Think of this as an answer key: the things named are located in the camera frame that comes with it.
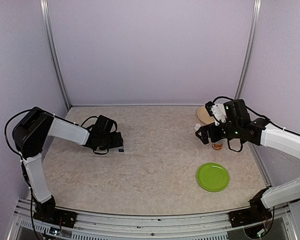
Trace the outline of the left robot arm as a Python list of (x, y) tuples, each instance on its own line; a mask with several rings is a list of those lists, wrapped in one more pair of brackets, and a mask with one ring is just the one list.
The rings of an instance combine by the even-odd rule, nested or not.
[(95, 116), (94, 124), (84, 126), (61, 118), (39, 107), (33, 107), (16, 114), (24, 117), (12, 130), (15, 147), (10, 150), (20, 157), (22, 175), (30, 188), (35, 210), (47, 221), (53, 223), (60, 218), (60, 211), (51, 194), (42, 167), (43, 147), (48, 137), (58, 138), (89, 148), (102, 156), (109, 150), (124, 145), (116, 121), (104, 116)]

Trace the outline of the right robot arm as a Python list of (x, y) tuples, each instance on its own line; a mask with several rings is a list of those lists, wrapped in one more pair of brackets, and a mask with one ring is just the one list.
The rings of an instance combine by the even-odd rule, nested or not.
[[(252, 109), (246, 106), (243, 99), (226, 100), (225, 103), (213, 100), (205, 104), (205, 109), (214, 119), (214, 123), (196, 130), (195, 135), (203, 144), (238, 139), (241, 145), (249, 142), (275, 149), (300, 160), (300, 133), (278, 126), (262, 114), (251, 120)], [(267, 209), (298, 200), (300, 177), (258, 192), (250, 200), (251, 207), (247, 208), (245, 216), (250, 222), (256, 222)]]

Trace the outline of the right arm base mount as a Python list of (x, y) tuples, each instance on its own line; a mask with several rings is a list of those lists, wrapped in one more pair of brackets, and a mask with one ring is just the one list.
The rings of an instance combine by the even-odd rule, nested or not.
[(273, 217), (272, 211), (265, 207), (261, 201), (266, 190), (268, 190), (268, 188), (260, 190), (252, 199), (250, 199), (248, 208), (234, 210), (228, 213), (232, 228), (262, 222)]

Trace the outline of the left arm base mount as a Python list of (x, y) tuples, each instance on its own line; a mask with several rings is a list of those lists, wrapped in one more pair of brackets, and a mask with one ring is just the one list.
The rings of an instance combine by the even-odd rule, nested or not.
[(33, 218), (35, 220), (58, 225), (60, 227), (74, 228), (78, 214), (74, 211), (57, 208), (53, 196), (44, 203), (37, 201), (33, 195), (31, 196), (31, 199), (35, 206), (33, 213)]

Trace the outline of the clear plastic pill organizer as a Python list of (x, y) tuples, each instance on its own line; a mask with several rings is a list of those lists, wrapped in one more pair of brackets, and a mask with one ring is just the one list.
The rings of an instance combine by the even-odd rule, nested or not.
[(132, 140), (127, 140), (123, 143), (123, 146), (112, 148), (109, 150), (110, 153), (119, 155), (131, 155), (135, 152), (136, 142)]

